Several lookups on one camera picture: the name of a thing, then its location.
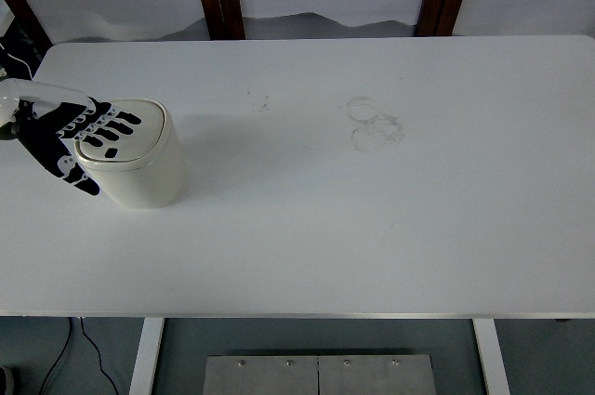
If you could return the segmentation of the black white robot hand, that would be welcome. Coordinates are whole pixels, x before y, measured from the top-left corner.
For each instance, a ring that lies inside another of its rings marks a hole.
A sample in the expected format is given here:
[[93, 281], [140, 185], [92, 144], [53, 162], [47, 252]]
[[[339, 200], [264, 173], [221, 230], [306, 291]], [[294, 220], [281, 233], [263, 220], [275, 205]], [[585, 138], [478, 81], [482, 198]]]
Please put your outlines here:
[[27, 98], [18, 104], [8, 123], [8, 133], [52, 176], [97, 196], [99, 185], [86, 174], [64, 141], [72, 139], [98, 148], [132, 135], [140, 124], [137, 115], [93, 98], [82, 103], [62, 102], [48, 111]]

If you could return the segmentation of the white robot forearm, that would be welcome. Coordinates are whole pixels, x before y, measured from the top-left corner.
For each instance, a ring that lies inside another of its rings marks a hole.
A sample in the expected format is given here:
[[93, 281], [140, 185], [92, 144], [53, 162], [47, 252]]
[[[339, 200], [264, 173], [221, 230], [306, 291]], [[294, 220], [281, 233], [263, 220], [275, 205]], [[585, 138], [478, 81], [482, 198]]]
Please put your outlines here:
[[97, 103], [85, 93], [50, 84], [6, 79], [1, 82], [1, 139], [17, 137], [18, 111], [46, 124], [58, 134], [68, 126], [82, 124], [97, 111]]

